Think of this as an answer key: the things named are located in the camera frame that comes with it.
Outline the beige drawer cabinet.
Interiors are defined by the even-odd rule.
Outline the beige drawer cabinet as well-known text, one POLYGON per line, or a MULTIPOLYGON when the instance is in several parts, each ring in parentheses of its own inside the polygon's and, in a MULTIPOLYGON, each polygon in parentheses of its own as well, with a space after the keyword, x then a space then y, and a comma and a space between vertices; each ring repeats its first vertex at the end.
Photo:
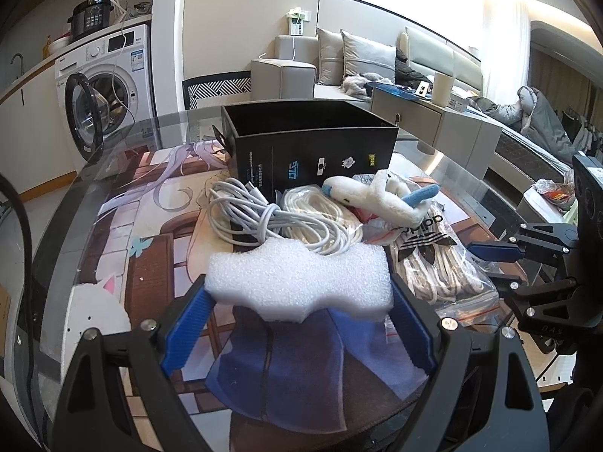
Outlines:
POLYGON ((482 179, 491 166, 502 127, 468 111, 457 112, 392 92, 372 92, 371 111, 445 154, 474 177, 482 179))

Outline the beige sofa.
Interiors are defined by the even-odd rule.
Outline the beige sofa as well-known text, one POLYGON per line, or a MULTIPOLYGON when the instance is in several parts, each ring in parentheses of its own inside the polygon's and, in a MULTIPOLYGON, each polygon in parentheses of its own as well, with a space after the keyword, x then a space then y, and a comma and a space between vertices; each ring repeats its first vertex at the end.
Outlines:
POLYGON ((435 75, 455 79, 451 98, 511 128, 557 160, 571 164, 577 147, 544 93, 531 86, 517 90, 517 100, 498 104, 481 95, 481 67, 422 33, 406 30, 396 45, 347 31, 317 30, 315 37, 278 36, 275 57, 251 62, 250 97, 254 100, 314 98, 317 86, 356 99, 367 99, 369 84, 380 82, 415 90, 435 75))

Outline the adidas bag of white laces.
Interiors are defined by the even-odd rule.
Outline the adidas bag of white laces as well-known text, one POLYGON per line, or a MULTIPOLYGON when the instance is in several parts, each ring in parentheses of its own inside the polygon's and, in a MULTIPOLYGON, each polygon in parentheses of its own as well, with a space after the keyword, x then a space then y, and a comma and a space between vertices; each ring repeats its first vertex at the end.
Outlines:
POLYGON ((493 283, 471 259, 438 203, 431 204, 420 226, 403 228, 389 251, 393 271, 438 316, 467 327, 500 308, 493 283))

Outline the black cardboard box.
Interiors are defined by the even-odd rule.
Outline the black cardboard box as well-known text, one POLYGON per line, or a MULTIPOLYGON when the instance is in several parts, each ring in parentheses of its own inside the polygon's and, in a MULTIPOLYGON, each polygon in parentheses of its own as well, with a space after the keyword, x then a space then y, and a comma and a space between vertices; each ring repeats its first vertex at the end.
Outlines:
POLYGON ((389 166, 399 129, 342 100, 273 100, 226 105, 217 139, 228 169, 269 200, 327 177, 389 166))

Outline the white blue plush toy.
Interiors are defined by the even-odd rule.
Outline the white blue plush toy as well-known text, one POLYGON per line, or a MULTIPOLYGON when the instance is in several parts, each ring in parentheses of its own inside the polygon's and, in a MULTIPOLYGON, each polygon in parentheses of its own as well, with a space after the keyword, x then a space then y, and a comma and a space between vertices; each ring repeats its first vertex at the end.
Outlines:
POLYGON ((416 228, 423 222, 439 187, 431 184, 411 191, 401 177, 382 169, 367 185, 352 177, 329 177, 322 191, 341 205, 374 214, 394 228, 416 228))

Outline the white foam block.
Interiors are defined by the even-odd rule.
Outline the white foam block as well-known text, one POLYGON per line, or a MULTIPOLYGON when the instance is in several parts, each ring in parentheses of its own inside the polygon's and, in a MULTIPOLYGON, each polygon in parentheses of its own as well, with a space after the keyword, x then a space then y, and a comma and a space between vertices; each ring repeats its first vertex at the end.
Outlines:
POLYGON ((299 240, 271 239, 247 252, 216 253, 208 263, 204 291, 264 321, 303 322, 321 309, 373 321, 393 305, 384 250, 364 243, 321 255, 299 240))

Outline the white paper cup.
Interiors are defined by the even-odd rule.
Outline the white paper cup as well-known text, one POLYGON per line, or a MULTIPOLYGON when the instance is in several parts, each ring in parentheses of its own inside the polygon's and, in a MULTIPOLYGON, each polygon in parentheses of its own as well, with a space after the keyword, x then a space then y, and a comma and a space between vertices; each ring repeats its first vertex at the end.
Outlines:
POLYGON ((431 102, 446 108, 450 102, 454 78, 446 73, 436 72, 433 78, 431 102))

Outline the white front-load washing machine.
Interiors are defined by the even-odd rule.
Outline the white front-load washing machine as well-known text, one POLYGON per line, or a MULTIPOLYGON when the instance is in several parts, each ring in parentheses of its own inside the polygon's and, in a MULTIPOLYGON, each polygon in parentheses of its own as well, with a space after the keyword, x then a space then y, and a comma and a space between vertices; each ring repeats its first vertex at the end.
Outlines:
POLYGON ((92 154, 92 99, 105 137, 155 115, 147 23, 76 47, 55 60, 54 70, 59 112, 76 170, 92 154))

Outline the grey jacket on sofa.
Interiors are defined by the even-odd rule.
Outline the grey jacket on sofa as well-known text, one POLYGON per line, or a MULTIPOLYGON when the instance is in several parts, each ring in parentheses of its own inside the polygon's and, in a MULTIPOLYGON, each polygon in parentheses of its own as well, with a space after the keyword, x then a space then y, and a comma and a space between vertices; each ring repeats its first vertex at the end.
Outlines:
POLYGON ((521 86, 517 90, 517 101, 507 105, 495 104, 482 96, 473 97, 472 103, 485 115, 512 128, 558 160, 572 164, 577 148, 570 142, 556 112, 540 90, 521 86))

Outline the white bowl on counter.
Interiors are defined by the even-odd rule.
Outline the white bowl on counter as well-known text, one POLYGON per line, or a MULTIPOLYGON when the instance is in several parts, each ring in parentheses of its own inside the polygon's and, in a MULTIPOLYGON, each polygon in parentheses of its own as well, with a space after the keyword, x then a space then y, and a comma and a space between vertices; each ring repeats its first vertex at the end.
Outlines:
POLYGON ((69 43, 70 43, 69 35, 65 35, 65 36, 61 36, 61 37, 57 38, 56 40, 52 41, 49 44, 49 46, 48 46, 49 54, 52 55, 52 54, 56 53, 58 50, 66 48, 66 46, 69 46, 69 43))

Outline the blue folder on cabinet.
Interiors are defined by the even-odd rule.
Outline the blue folder on cabinet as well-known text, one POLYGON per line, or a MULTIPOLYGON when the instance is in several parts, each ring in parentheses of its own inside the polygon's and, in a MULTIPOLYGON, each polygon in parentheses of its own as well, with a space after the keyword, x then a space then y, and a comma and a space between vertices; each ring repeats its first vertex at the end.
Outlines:
POLYGON ((416 101, 421 99, 421 96, 418 95, 413 89, 396 84, 371 81, 364 85, 364 90, 366 91, 368 97, 371 97, 373 92, 378 90, 395 97, 403 98, 405 100, 416 101))

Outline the black patterned chair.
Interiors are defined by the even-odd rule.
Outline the black patterned chair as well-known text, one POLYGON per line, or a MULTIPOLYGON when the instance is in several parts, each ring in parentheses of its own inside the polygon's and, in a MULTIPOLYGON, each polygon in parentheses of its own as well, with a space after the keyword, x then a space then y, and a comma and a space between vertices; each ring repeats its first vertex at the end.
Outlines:
POLYGON ((226 105, 250 100, 249 70, 220 72, 196 76, 183 83, 184 106, 187 110, 226 105))

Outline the wall socket with chargers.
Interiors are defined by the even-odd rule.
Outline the wall socket with chargers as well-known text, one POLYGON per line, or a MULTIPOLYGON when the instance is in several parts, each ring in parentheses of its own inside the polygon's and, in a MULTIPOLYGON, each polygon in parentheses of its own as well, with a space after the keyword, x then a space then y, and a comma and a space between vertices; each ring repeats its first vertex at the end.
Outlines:
POLYGON ((288 24, 288 34, 293 37, 303 37, 305 23, 311 21, 311 13, 309 10, 293 7, 286 12, 285 18, 288 24))

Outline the black electric pressure cooker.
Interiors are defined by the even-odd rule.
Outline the black electric pressure cooker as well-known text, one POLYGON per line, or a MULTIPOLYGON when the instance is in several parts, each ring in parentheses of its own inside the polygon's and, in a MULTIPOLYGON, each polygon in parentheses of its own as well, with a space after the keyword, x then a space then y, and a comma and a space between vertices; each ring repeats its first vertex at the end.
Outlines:
POLYGON ((78 41, 109 26, 112 0, 85 0, 74 9, 67 20, 70 36, 78 41))

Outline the grey throw pillow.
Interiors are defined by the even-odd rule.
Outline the grey throw pillow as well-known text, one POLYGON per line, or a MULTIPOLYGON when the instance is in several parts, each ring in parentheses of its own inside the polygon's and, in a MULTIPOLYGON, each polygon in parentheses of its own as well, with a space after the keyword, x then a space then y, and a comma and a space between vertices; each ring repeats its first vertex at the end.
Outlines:
POLYGON ((373 72, 391 81, 395 79, 396 46, 381 44, 345 30, 340 34, 343 40, 343 75, 346 78, 373 72))

